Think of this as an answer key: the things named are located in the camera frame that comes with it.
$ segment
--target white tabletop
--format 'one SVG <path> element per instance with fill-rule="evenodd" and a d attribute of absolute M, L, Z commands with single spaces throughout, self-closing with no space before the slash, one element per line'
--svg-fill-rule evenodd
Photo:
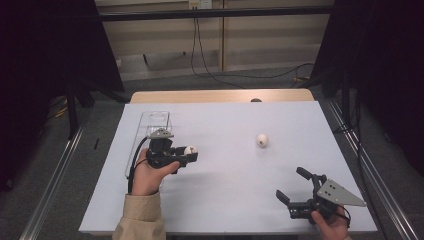
<path fill-rule="evenodd" d="M 198 161 L 167 176 L 160 189 L 170 234 L 302 234 L 316 232 L 290 219 L 276 189 L 292 201 L 312 197 L 303 167 L 326 174 L 361 196 L 318 102 L 128 104 L 80 226 L 112 233 L 122 216 L 125 169 L 142 112 L 169 111 L 173 146 L 194 145 Z M 256 136 L 268 135 L 266 148 Z M 369 210 L 347 207 L 354 232 L 376 231 Z"/>

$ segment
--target forearm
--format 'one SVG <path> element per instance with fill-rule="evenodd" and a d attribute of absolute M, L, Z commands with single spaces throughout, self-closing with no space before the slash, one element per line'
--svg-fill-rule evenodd
<path fill-rule="evenodd" d="M 151 196 L 126 195 L 124 213 L 112 237 L 114 240 L 165 240 L 159 193 Z"/>

